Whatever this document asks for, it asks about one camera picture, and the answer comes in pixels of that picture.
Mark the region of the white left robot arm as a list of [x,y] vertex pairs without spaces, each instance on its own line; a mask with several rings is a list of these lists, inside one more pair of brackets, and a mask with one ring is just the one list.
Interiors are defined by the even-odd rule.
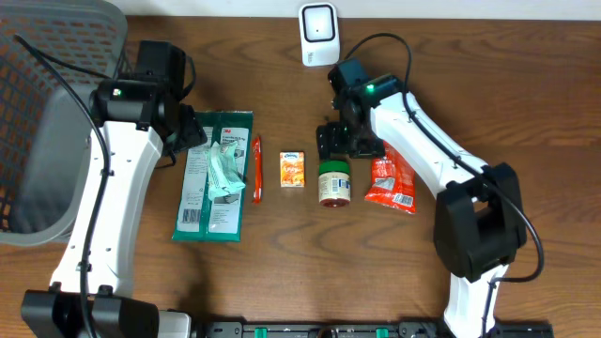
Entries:
[[193,61],[165,41],[141,42],[134,70],[101,76],[87,100],[90,159],[68,247],[45,291],[24,294],[38,337],[194,337],[193,318],[136,300],[135,244],[146,190],[162,157],[204,144],[194,109]]

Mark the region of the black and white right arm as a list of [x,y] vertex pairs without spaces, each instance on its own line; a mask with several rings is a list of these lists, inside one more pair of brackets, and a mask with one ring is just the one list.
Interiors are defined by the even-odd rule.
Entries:
[[381,159],[387,146],[404,158],[436,199],[434,245],[451,273],[444,324],[454,337],[486,336],[495,326],[491,282],[527,240],[516,172],[463,149],[391,74],[370,78],[350,58],[328,80],[339,118],[316,131],[320,159]]

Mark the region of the mint green wipe packet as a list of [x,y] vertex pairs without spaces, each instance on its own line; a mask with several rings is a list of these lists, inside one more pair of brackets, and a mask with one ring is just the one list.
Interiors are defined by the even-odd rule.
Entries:
[[236,164],[237,147],[237,141],[221,144],[215,142],[205,151],[208,162],[208,198],[210,201],[241,192],[245,187]]

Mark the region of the red snack packet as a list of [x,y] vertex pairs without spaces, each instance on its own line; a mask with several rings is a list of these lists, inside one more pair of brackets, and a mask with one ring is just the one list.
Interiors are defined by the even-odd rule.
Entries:
[[415,171],[388,143],[384,150],[382,158],[371,162],[371,186],[364,200],[414,214]]

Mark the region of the green 3M glove package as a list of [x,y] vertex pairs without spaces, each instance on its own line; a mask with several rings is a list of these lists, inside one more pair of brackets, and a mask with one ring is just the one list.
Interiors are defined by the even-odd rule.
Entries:
[[254,114],[251,111],[198,113],[208,140],[187,151],[182,193],[173,240],[239,242],[245,191],[213,200],[209,193],[209,161],[206,152],[215,144],[237,144],[237,171],[247,180]]

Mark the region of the green-lid white jar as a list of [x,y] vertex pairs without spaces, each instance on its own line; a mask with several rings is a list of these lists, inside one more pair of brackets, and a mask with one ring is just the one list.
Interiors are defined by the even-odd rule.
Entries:
[[350,167],[346,161],[324,161],[318,166],[318,200],[323,207],[350,203]]

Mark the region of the orange Kleenex tissue pack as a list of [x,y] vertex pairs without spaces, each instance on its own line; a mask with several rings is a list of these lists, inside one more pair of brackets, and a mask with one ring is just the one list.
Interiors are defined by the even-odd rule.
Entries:
[[305,186],[304,153],[302,151],[280,153],[280,185],[283,188],[303,188]]

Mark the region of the red coffee stick sachet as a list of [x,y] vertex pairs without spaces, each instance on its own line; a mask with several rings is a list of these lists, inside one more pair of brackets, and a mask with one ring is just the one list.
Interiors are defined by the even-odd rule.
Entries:
[[257,135],[252,142],[254,152],[254,204],[260,204],[263,192],[263,173],[262,173],[262,148],[261,137]]

